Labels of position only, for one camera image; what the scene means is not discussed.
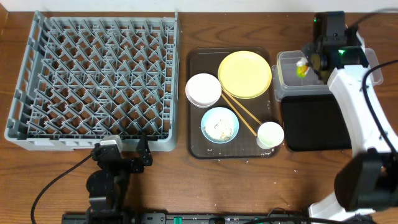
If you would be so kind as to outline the wooden chopstick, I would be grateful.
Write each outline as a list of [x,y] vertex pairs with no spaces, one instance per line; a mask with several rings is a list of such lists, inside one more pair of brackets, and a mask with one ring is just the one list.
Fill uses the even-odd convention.
[[241,116],[241,114],[238,112],[238,110],[233,106],[233,104],[227,99],[227,97],[222,93],[221,97],[227,102],[227,104],[231,107],[231,109],[237,114],[238,118],[244,123],[244,125],[252,132],[252,134],[257,137],[257,133],[255,130],[250,127],[248,122]]
[[235,97],[229,94],[224,88],[222,89],[224,93],[226,93],[239,107],[241,107],[252,119],[254,119],[257,123],[262,124],[262,122],[256,118],[246,107],[244,107]]

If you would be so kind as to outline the pink white bowl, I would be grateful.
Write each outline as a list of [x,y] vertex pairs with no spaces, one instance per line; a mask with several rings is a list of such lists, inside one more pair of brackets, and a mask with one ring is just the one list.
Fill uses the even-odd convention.
[[208,108],[221,97],[219,80],[208,73],[199,73],[192,76],[186,86],[185,95],[189,102],[198,108]]

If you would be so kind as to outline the dark brown serving tray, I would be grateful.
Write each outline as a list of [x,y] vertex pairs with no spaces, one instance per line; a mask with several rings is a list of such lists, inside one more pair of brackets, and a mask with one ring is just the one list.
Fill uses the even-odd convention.
[[[262,56],[270,62],[269,53],[261,47],[230,47],[203,48],[192,50],[187,56],[186,78],[199,73],[209,73],[217,76],[221,61],[229,54],[248,50]],[[262,122],[278,122],[277,110],[272,85],[261,96],[250,100],[238,101]],[[200,127],[201,119],[208,110],[187,103],[187,150],[197,159],[240,159],[240,158],[270,158],[277,154],[279,147],[262,149],[256,144],[256,137],[247,126],[239,122],[236,137],[224,144],[213,143],[203,135]]]

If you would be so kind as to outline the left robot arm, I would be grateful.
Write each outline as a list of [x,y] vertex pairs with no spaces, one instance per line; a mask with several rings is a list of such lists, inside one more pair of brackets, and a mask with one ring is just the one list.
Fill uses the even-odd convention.
[[153,163],[148,139],[143,134],[136,146],[138,156],[124,159],[123,143],[118,135],[106,136],[96,143],[91,156],[100,170],[92,173],[86,188],[90,208],[86,212],[87,223],[138,223],[139,215],[124,208],[124,199],[132,174],[140,174]]

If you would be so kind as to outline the light blue bowl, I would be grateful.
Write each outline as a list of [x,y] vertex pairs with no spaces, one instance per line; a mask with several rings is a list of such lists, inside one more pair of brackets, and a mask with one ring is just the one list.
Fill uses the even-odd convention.
[[[214,118],[214,117],[222,117],[222,118],[228,118],[233,124],[234,124],[234,133],[233,136],[231,137],[230,140],[225,141],[225,142],[216,142],[211,140],[206,134],[205,134],[205,123],[210,119],[210,118]],[[239,121],[238,121],[238,117],[229,109],[224,108],[224,107],[216,107],[216,108],[212,108],[210,110],[208,110],[202,117],[201,119],[201,131],[204,135],[204,137],[207,138],[207,140],[216,143],[216,144],[224,144],[227,142],[232,141],[236,135],[238,134],[239,131]]]

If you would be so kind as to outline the rice food waste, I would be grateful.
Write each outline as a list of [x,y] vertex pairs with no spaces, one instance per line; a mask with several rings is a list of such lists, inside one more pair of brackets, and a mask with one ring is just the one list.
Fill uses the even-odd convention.
[[228,118],[214,117],[205,123],[205,134],[213,141],[225,142],[234,133],[234,124]]

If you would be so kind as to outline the green snack wrapper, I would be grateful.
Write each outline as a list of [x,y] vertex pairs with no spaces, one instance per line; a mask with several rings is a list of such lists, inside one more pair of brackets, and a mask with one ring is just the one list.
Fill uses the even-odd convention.
[[307,73],[309,71],[309,68],[307,65],[302,65],[298,66],[296,69],[296,74],[299,78],[304,79],[307,76]]

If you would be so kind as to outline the clear plastic bin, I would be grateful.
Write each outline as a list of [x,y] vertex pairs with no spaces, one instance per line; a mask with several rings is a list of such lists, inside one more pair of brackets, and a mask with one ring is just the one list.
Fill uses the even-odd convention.
[[277,54],[277,65],[272,66],[274,96],[281,101],[286,96],[329,95],[331,91],[310,69],[305,78],[297,76],[297,62],[304,57],[301,50]]

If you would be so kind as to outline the white napkin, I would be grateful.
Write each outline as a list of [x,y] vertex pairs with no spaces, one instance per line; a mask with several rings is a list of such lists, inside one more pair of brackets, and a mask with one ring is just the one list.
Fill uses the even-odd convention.
[[308,60],[305,57],[302,57],[297,63],[296,66],[304,67],[308,65]]

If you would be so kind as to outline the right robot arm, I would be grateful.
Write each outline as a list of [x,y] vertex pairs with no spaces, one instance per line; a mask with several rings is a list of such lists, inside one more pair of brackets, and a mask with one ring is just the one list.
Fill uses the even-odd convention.
[[351,139],[352,160],[337,174],[334,191],[308,208],[312,223],[344,223],[357,215],[397,206],[397,134],[389,124],[370,76],[359,23],[350,26],[343,11],[318,12],[313,42],[302,52],[308,65],[335,97]]

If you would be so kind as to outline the upper wooden chopstick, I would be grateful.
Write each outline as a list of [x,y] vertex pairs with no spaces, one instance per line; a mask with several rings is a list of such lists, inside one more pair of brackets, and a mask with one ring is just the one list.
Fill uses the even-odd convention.
[[252,119],[254,119],[257,123],[262,124],[262,122],[256,118],[246,107],[244,107],[235,97],[229,94],[224,88],[222,89],[224,93],[226,93],[239,107],[241,107]]

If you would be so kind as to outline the grey dishwasher rack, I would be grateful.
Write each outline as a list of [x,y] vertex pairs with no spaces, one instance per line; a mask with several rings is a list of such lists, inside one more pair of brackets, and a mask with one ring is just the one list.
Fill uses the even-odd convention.
[[36,12],[5,138],[29,151],[89,149],[117,135],[134,150],[177,145],[180,23],[172,17]]

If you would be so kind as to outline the lower wooden chopstick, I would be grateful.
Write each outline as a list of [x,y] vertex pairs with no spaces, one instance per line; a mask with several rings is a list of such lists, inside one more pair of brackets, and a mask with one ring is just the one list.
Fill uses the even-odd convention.
[[250,127],[248,122],[241,116],[241,114],[238,112],[238,110],[233,106],[233,104],[227,99],[227,97],[222,93],[221,97],[227,102],[227,104],[231,107],[231,109],[237,114],[238,118],[244,123],[244,125],[252,132],[252,134],[257,137],[257,133],[255,130]]

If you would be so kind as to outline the white cup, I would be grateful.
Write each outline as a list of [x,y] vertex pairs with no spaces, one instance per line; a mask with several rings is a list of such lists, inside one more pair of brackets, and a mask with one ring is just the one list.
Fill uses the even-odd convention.
[[282,143],[284,130],[281,125],[275,122],[266,122],[260,125],[257,131],[256,143],[262,149],[271,149]]

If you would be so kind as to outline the yellow plate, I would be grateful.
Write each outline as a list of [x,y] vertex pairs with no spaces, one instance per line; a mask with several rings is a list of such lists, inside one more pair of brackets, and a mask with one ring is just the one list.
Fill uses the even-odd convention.
[[264,57],[242,50],[229,54],[221,61],[218,80],[231,96],[252,99],[262,95],[270,87],[272,72]]

